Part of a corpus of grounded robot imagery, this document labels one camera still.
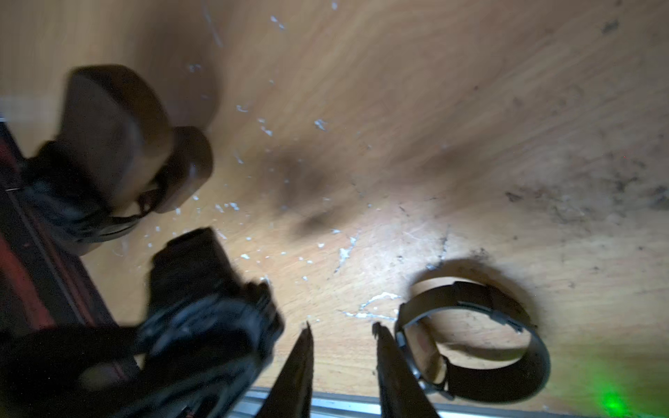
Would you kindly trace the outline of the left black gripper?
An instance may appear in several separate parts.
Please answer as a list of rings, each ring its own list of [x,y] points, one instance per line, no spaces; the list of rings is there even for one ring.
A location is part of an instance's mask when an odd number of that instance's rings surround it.
[[[62,326],[1,343],[1,416],[113,417],[141,407],[139,379],[97,372],[100,387],[81,380],[92,367],[135,354],[136,327]]]

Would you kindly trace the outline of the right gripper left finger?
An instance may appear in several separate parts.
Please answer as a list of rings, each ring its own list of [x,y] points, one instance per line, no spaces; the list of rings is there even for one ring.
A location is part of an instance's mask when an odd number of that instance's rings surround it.
[[[307,322],[256,418],[310,418],[314,338]]]

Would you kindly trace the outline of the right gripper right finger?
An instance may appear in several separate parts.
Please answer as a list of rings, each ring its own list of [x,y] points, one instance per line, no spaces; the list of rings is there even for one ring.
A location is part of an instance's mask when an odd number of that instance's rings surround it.
[[[375,322],[372,333],[377,343],[381,417],[439,418],[437,411],[411,373],[390,330],[381,322]]]

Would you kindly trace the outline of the thin black band watch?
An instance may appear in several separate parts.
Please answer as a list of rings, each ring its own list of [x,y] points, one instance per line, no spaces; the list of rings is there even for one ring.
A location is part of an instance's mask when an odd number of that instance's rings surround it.
[[[493,369],[454,364],[439,351],[437,338],[425,323],[448,311],[487,317],[517,334],[528,334],[526,348],[474,348],[455,344],[452,350],[476,359],[506,362]],[[412,297],[399,308],[395,341],[419,387],[448,400],[508,404],[523,402],[543,390],[552,371],[547,346],[519,302],[493,286],[456,280]]]

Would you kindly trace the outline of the chunky black watch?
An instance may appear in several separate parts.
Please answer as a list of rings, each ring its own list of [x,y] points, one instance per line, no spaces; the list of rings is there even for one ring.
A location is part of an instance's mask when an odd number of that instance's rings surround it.
[[[152,259],[137,347],[146,394],[130,417],[224,417],[270,364],[285,322],[264,282],[244,281],[214,229]]]

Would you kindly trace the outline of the slim black watch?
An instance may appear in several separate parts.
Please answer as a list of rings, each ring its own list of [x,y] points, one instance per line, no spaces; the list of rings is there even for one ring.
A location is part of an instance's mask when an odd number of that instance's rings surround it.
[[[56,142],[43,145],[21,166],[19,191],[68,252],[86,254],[95,245],[128,235],[165,198],[166,183],[152,181],[135,199],[137,214],[116,216],[89,179]]]

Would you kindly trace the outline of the wooden watch stand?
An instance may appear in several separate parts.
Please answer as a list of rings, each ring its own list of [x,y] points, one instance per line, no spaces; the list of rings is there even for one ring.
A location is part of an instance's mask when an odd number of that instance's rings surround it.
[[[156,186],[156,211],[171,212],[214,171],[202,130],[172,125],[150,85],[119,64],[70,71],[56,142],[111,210]]]

